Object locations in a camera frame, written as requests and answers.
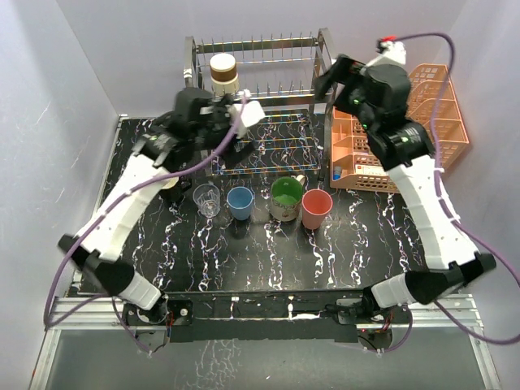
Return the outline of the light blue plastic cup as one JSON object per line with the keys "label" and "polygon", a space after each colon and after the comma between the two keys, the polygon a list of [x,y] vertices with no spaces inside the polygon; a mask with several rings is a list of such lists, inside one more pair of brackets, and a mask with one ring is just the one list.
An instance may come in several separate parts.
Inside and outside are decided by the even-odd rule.
{"label": "light blue plastic cup", "polygon": [[250,217],[254,203],[254,193],[246,187],[232,188],[227,194],[227,205],[232,216],[240,221]]}

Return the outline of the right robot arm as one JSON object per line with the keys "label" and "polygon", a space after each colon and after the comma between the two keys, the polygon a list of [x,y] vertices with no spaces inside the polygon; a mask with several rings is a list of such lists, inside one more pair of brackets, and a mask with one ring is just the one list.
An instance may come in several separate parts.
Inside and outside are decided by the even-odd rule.
{"label": "right robot arm", "polygon": [[479,252],[457,225],[427,130],[406,115],[411,90],[406,71],[396,63],[367,66],[341,54],[316,79],[315,97],[323,99],[334,84],[343,89],[333,106],[361,123],[371,153],[408,207],[427,264],[425,271],[364,288],[361,300],[346,307],[346,313],[378,323],[395,306],[430,304],[494,270],[494,256]]}

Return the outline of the clear glass cup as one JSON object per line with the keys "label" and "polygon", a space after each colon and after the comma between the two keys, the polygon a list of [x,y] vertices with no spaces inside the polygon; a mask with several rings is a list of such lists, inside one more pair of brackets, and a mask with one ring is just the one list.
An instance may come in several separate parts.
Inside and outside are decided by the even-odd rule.
{"label": "clear glass cup", "polygon": [[200,184],[193,190],[193,201],[198,210],[208,219],[220,212],[220,191],[212,183]]}

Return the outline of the cream ceramic mug green inside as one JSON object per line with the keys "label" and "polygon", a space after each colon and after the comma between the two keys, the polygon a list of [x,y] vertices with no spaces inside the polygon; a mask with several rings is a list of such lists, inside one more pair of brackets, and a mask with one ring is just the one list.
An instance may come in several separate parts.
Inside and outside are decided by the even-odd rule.
{"label": "cream ceramic mug green inside", "polygon": [[284,176],[271,186],[271,215],[281,221],[290,222],[300,214],[306,177],[304,175]]}

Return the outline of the cream and brown cup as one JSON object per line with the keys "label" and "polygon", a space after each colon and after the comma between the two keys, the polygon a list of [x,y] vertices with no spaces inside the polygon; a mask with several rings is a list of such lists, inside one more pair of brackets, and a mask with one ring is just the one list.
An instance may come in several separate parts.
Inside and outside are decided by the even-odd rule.
{"label": "cream and brown cup", "polygon": [[228,53],[218,53],[210,59],[210,78],[216,96],[234,95],[240,89],[236,59]]}

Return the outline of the black mug white inside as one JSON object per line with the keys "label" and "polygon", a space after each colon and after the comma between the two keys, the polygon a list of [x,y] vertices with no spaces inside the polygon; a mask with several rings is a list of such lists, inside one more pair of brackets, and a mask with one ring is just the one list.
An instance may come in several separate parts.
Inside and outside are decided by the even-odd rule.
{"label": "black mug white inside", "polygon": [[193,180],[187,176],[181,176],[176,181],[172,181],[166,188],[163,188],[158,194],[167,202],[176,203],[184,199],[184,193],[192,188]]}

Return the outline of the tall pink plastic cup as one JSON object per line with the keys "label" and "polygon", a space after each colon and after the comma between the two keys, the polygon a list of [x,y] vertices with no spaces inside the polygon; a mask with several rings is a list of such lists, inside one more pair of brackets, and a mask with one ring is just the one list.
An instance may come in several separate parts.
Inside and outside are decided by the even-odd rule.
{"label": "tall pink plastic cup", "polygon": [[333,200],[329,193],[322,189],[307,191],[301,202],[302,224],[305,228],[315,230],[319,228],[333,207]]}

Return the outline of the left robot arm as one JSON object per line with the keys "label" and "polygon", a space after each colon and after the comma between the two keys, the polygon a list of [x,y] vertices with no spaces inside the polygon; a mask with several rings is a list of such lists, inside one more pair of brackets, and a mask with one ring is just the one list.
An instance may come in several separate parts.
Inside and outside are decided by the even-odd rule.
{"label": "left robot arm", "polygon": [[148,323],[165,320],[167,297],[121,258],[124,245],[160,192],[217,157],[238,163],[254,150],[247,145],[236,152],[234,145],[265,113],[249,90],[237,95],[239,102],[232,94],[215,97],[194,87],[178,92],[173,109],[154,119],[133,146],[123,174],[91,220],[58,242],[87,280],[107,296],[135,306]]}

